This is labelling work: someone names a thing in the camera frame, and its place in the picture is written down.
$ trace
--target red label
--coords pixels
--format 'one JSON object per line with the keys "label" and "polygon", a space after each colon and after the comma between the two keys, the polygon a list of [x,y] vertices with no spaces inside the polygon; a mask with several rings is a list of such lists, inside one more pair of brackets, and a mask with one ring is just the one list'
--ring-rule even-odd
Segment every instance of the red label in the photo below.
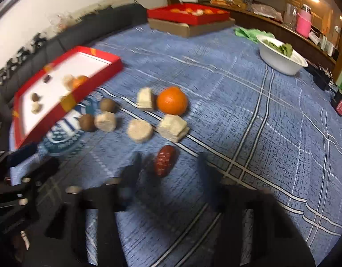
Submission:
{"label": "red label", "polygon": [[336,111],[342,115],[342,100],[338,103],[338,106],[336,108]]}

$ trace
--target green towel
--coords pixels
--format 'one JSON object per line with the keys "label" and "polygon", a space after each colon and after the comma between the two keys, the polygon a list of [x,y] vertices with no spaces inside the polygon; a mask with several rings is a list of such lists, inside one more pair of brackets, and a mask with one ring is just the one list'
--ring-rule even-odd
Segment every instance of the green towel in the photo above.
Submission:
{"label": "green towel", "polygon": [[256,38],[257,35],[261,34],[264,36],[268,36],[271,38],[275,38],[272,33],[267,33],[265,31],[260,31],[259,29],[245,29],[242,27],[237,27],[234,29],[236,36],[243,37],[253,41],[254,43],[259,43],[258,39]]}

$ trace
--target red date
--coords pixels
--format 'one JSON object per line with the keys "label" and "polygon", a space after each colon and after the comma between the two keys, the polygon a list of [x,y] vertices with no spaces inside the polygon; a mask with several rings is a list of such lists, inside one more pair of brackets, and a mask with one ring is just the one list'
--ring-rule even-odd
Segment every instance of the red date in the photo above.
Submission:
{"label": "red date", "polygon": [[164,146],[160,149],[155,159],[155,173],[163,178],[172,170],[177,158],[176,148],[173,146]]}

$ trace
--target striped fabric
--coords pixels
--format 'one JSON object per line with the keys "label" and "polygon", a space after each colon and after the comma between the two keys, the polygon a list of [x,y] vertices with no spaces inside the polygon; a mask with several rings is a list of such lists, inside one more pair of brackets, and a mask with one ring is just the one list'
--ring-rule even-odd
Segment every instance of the striped fabric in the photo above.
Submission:
{"label": "striped fabric", "polygon": [[[329,103],[330,92],[321,91],[305,70],[296,77],[273,70],[260,58],[258,46],[236,37],[232,28],[183,39],[143,25],[95,48],[120,56],[125,68],[75,113],[96,111],[101,97],[110,97],[121,106],[120,125],[112,133],[83,133],[60,121],[41,142],[39,155],[12,170],[19,183],[31,160],[51,152],[54,138],[76,136],[74,147],[54,152],[61,158],[61,171],[41,189],[44,215],[67,186],[100,185],[139,151],[145,169],[134,204],[117,215],[129,266],[208,266],[222,217],[205,203],[195,171],[197,154],[207,152],[224,177],[250,189],[270,188],[320,263],[342,233],[342,118]],[[163,116],[136,108],[140,88],[151,87],[158,94],[173,85],[189,98],[184,119],[191,130],[176,144],[180,156],[175,168],[157,179],[149,171],[150,156],[170,142],[155,133],[150,141],[135,144],[126,128],[132,118],[157,125]],[[86,238],[93,264],[96,221],[91,211]],[[245,252],[244,262],[249,254]]]}

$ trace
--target tangerine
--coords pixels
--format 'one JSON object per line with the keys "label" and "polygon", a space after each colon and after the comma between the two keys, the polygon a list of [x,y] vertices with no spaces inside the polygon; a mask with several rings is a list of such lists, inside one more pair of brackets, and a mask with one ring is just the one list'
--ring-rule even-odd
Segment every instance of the tangerine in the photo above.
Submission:
{"label": "tangerine", "polygon": [[166,114],[182,115],[188,106],[187,96],[176,86],[165,89],[157,97],[157,107]]}
{"label": "tangerine", "polygon": [[89,79],[88,76],[85,76],[85,75],[78,76],[77,78],[75,78],[73,80],[72,89],[75,90],[80,85],[82,85],[84,82],[86,82],[88,79]]}

